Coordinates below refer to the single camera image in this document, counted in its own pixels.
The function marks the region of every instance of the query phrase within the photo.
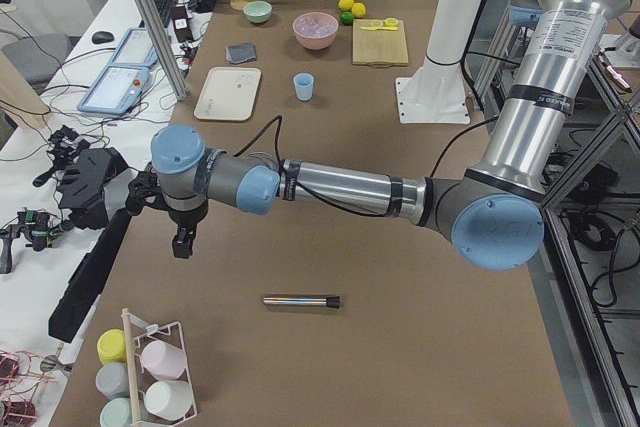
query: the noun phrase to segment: lime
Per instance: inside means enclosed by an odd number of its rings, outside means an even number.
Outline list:
[[[338,1],[338,8],[342,11],[342,12],[348,12],[351,10],[351,7],[353,7],[353,4],[355,3],[355,0],[339,0]]]
[[[351,12],[343,12],[340,14],[340,22],[342,22],[342,25],[352,25],[353,19],[355,18],[355,15]]]
[[[351,13],[356,17],[356,19],[362,19],[365,15],[367,15],[367,8],[362,2],[356,2],[351,7]]]

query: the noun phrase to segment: label on robot arm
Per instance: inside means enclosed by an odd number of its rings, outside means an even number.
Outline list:
[[[545,12],[531,37],[527,54],[559,55],[577,60],[585,67],[606,26],[604,17],[582,10]]]

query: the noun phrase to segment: blue joint cap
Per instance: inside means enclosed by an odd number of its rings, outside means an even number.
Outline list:
[[[236,206],[243,212],[264,215],[278,192],[280,176],[264,165],[251,169],[240,181]]]
[[[460,212],[451,243],[480,267],[507,270],[533,257],[543,237],[542,215],[533,202],[497,194],[476,200]]]
[[[161,174],[179,174],[196,165],[204,154],[204,141],[188,125],[170,125],[151,139],[151,163]]]
[[[518,27],[535,28],[542,15],[542,10],[528,7],[509,6],[509,20]]]

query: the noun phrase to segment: keyboard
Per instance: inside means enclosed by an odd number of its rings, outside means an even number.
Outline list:
[[[165,28],[169,27],[169,23],[171,22],[171,7],[175,7],[178,0],[153,0],[153,3],[156,4],[162,25]],[[140,22],[140,27],[144,27],[144,20]]]

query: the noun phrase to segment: small blue cup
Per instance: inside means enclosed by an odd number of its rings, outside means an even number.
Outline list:
[[[296,89],[298,100],[306,102],[313,95],[313,75],[301,72],[293,78],[293,86]]]

